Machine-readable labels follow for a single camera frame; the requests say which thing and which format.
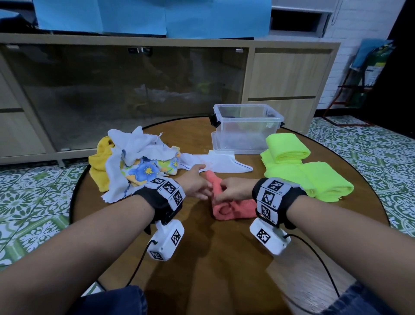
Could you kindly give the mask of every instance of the floral print cloth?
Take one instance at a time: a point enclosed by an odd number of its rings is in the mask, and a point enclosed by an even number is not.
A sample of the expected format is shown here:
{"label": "floral print cloth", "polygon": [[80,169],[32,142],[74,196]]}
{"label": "floral print cloth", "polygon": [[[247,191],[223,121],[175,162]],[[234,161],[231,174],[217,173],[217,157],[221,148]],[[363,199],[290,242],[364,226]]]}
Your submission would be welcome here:
{"label": "floral print cloth", "polygon": [[177,174],[177,167],[179,164],[178,157],[180,156],[180,148],[172,147],[177,151],[176,156],[167,161],[150,160],[146,157],[136,159],[134,164],[126,166],[121,161],[121,173],[128,179],[133,187],[144,185],[159,176],[169,176]]}

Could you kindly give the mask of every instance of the pile of cloth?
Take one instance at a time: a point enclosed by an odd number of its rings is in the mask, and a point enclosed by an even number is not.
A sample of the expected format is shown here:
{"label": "pile of cloth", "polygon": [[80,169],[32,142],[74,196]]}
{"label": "pile of cloth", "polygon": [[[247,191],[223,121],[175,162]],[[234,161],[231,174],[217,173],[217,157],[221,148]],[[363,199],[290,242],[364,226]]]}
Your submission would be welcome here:
{"label": "pile of cloth", "polygon": [[251,166],[236,161],[234,155],[213,151],[201,155],[181,153],[180,148],[165,145],[160,136],[143,133],[139,126],[132,133],[111,129],[99,141],[97,153],[89,157],[89,173],[100,192],[105,192],[105,202],[116,202],[157,176],[175,175],[178,169],[189,170],[195,164],[206,164],[201,172],[252,171]]}
{"label": "pile of cloth", "polygon": [[275,133],[266,138],[268,149],[261,153],[265,177],[279,177],[300,184],[307,195],[336,202],[354,187],[325,162],[304,163],[310,150],[293,133]]}

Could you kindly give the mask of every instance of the red towel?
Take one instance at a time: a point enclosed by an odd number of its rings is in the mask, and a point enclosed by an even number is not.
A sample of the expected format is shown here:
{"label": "red towel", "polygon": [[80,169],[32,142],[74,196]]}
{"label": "red towel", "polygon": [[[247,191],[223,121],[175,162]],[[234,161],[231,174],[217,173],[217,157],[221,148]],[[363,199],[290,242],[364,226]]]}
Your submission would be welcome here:
{"label": "red towel", "polygon": [[[215,175],[212,171],[206,171],[206,179],[212,183],[212,200],[215,195],[223,192],[220,183],[222,179]],[[243,201],[223,202],[213,205],[213,215],[218,220],[233,220],[240,218],[255,218],[256,202],[253,199]]]}

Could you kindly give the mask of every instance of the hand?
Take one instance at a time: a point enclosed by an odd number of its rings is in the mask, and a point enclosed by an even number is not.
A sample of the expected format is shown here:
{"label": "hand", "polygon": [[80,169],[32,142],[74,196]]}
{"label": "hand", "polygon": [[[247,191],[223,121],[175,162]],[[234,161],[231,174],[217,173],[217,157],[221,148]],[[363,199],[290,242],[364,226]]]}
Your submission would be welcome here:
{"label": "hand", "polygon": [[252,190],[258,180],[230,177],[223,180],[220,185],[224,192],[215,196],[214,204],[232,200],[252,199]]}
{"label": "hand", "polygon": [[199,170],[205,168],[205,164],[196,164],[176,179],[188,197],[196,197],[207,200],[212,195],[212,184],[199,175]]}

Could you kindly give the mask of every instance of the yellow towel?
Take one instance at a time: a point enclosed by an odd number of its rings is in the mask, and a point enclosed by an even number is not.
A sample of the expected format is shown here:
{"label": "yellow towel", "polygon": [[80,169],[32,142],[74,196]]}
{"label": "yellow towel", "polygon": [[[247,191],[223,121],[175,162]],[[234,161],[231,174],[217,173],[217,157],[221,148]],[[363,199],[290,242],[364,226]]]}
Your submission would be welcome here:
{"label": "yellow towel", "polygon": [[336,202],[350,194],[354,187],[325,162],[305,163],[300,166],[315,186],[315,197],[325,202]]}
{"label": "yellow towel", "polygon": [[293,133],[274,133],[266,138],[275,163],[298,163],[310,155],[310,150]]}
{"label": "yellow towel", "polygon": [[109,189],[110,179],[105,171],[105,162],[112,154],[111,148],[113,147],[114,143],[111,138],[105,136],[98,142],[97,153],[88,158],[88,162],[91,165],[89,174],[98,185],[100,192],[106,192]]}
{"label": "yellow towel", "polygon": [[265,177],[279,177],[300,184],[310,197],[315,197],[316,187],[302,170],[303,164],[268,164]]}

